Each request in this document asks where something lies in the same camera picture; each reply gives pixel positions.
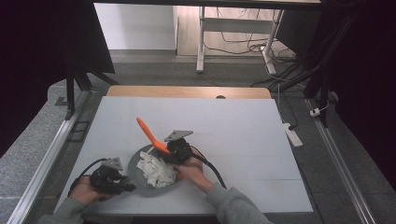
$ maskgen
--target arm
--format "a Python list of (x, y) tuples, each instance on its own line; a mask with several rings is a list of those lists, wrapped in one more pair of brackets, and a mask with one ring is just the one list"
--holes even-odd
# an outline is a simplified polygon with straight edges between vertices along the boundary
[(224, 189), (219, 183), (213, 184), (210, 182), (204, 176), (201, 161), (191, 157), (184, 164), (174, 166), (186, 179), (190, 180), (196, 187), (206, 193), (206, 200), (216, 208), (217, 218), (220, 223), (272, 223), (239, 190), (235, 188)]
[(83, 223), (81, 217), (82, 211), (91, 203), (101, 198), (110, 198), (112, 195), (99, 193), (90, 184), (90, 178), (83, 176), (76, 187), (72, 190), (70, 196), (64, 199), (64, 202), (53, 215), (45, 215), (38, 220), (39, 224), (51, 223)]

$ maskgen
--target gray plate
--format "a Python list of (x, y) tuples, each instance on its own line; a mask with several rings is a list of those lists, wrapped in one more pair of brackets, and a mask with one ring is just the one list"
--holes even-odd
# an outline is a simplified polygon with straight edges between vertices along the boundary
[[(139, 194), (144, 195), (145, 197), (154, 197), (156, 195), (163, 194), (173, 189), (175, 186), (177, 186), (177, 182), (180, 181), (180, 179), (177, 177), (175, 180), (175, 184), (166, 186), (165, 188), (162, 189), (156, 189), (152, 187), (150, 184), (148, 184), (148, 180), (143, 176), (143, 171), (137, 168), (136, 165), (140, 161), (140, 152), (141, 151), (148, 152), (151, 149), (151, 147), (152, 145), (142, 147), (132, 156), (128, 164), (128, 171), (127, 171), (128, 178), (124, 180), (127, 181), (128, 183), (134, 184), (136, 186), (135, 191)], [(153, 149), (150, 155), (159, 158), (159, 152), (156, 149)]]

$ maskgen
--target gray sleeve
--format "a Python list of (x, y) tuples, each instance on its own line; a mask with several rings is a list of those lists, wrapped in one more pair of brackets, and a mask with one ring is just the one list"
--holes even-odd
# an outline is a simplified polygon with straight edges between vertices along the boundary
[(224, 189), (219, 183), (207, 193), (206, 200), (217, 211), (221, 224), (271, 224), (254, 203), (235, 188)]
[(81, 217), (85, 206), (71, 198), (64, 199), (64, 202), (53, 215), (45, 215), (38, 220), (38, 224), (80, 224), (84, 220)]

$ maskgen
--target white food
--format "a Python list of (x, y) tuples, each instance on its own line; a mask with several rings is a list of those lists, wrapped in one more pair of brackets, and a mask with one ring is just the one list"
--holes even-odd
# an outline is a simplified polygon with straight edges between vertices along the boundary
[(162, 158), (157, 159), (149, 155), (151, 150), (147, 153), (144, 151), (140, 152), (141, 160), (136, 167), (143, 171), (144, 177), (154, 188), (160, 189), (175, 183), (177, 172), (174, 167), (167, 164)]

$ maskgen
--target human hand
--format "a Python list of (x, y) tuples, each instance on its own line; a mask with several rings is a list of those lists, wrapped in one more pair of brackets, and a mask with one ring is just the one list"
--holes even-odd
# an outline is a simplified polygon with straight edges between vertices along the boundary
[[(201, 156), (195, 148), (192, 149), (192, 152)], [(183, 175), (184, 178), (190, 180), (203, 192), (208, 193), (212, 189), (213, 183), (205, 177), (203, 172), (203, 163), (198, 159), (190, 157), (183, 164), (172, 165)]]
[(99, 199), (108, 199), (113, 196), (111, 194), (100, 193), (94, 189), (91, 186), (90, 177), (87, 175), (81, 177), (69, 195), (70, 198), (84, 204), (84, 206), (88, 206)]

